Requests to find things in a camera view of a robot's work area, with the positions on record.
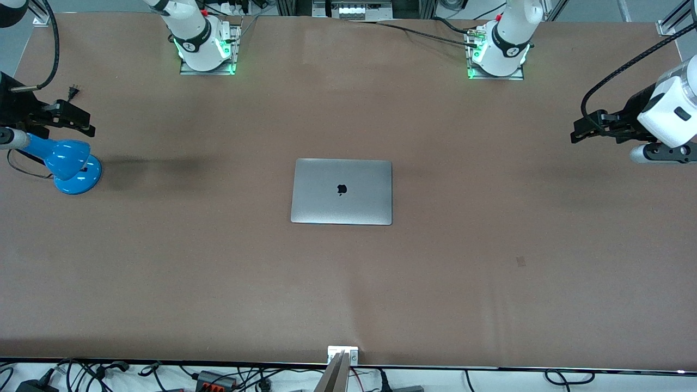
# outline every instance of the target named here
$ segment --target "laptop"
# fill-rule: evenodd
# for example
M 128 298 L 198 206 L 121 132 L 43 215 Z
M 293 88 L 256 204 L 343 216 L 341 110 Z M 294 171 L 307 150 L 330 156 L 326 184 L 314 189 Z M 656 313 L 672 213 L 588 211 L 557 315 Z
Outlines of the laptop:
M 391 225 L 392 163 L 298 159 L 291 222 Z

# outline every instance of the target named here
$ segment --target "desk lamp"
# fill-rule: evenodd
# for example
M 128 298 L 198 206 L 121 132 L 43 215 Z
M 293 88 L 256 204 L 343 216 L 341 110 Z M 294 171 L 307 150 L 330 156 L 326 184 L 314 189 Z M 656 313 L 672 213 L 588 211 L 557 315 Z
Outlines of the desk lamp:
M 0 128 L 0 149 L 17 149 L 42 163 L 53 174 L 56 188 L 80 195 L 94 188 L 102 176 L 102 164 L 90 155 L 90 146 L 79 140 L 42 139 L 13 128 Z

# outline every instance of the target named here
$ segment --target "table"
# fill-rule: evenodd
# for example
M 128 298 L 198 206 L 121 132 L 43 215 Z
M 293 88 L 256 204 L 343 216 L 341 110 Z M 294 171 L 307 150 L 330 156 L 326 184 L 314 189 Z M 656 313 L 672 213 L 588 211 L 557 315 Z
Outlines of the table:
M 228 77 L 179 76 L 157 15 L 59 26 L 37 96 L 81 86 L 104 176 L 68 197 L 0 170 L 3 355 L 697 369 L 694 168 L 569 143 L 651 24 L 543 23 L 523 82 L 374 24 L 261 17 Z M 52 45 L 36 29 L 17 78 Z M 669 45 L 589 109 L 678 62 Z M 301 157 L 391 160 L 394 224 L 290 223 Z

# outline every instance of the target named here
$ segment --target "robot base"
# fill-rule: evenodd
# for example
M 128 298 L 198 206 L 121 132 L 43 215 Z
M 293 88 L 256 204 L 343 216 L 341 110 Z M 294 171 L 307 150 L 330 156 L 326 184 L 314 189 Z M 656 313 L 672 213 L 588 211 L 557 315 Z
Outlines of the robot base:
M 81 195 L 94 188 L 100 178 L 102 178 L 102 164 L 95 156 L 90 155 L 82 171 L 67 180 L 54 177 L 53 184 L 67 195 Z
M 511 75 L 508 76 L 494 76 L 487 71 L 483 70 L 482 67 L 479 66 L 479 64 L 476 64 L 472 59 L 475 57 L 481 55 L 481 47 L 483 45 L 486 45 L 486 33 L 480 29 L 483 29 L 483 26 L 480 26 L 477 28 L 477 33 L 480 33 L 481 35 L 471 37 L 469 34 L 464 34 L 465 36 L 465 42 L 466 43 L 474 43 L 478 45 L 478 48 L 472 48 L 472 47 L 465 47 L 465 55 L 467 57 L 467 77 L 470 79 L 474 80 L 479 80 L 479 79 L 486 79 L 486 80 L 524 80 L 525 79 L 525 73 L 523 72 L 523 66 L 520 65 L 518 67 L 518 70 L 516 72 L 512 73 Z
M 209 71 L 194 70 L 182 59 L 181 66 L 179 68 L 179 75 L 235 75 L 238 53 L 240 51 L 241 33 L 242 31 L 238 25 L 230 25 L 230 39 L 232 42 L 229 45 L 221 46 L 221 48 L 222 50 L 230 50 L 232 55 L 229 59 L 223 61 L 217 68 Z

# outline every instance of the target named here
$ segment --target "lamp base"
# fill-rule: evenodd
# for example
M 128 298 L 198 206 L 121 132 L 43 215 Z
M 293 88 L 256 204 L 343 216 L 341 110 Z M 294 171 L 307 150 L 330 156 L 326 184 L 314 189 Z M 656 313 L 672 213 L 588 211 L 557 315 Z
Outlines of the lamp base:
M 94 188 L 102 177 L 102 163 L 95 156 L 90 155 L 82 170 L 73 178 L 60 180 L 53 178 L 56 188 L 67 195 L 80 195 Z

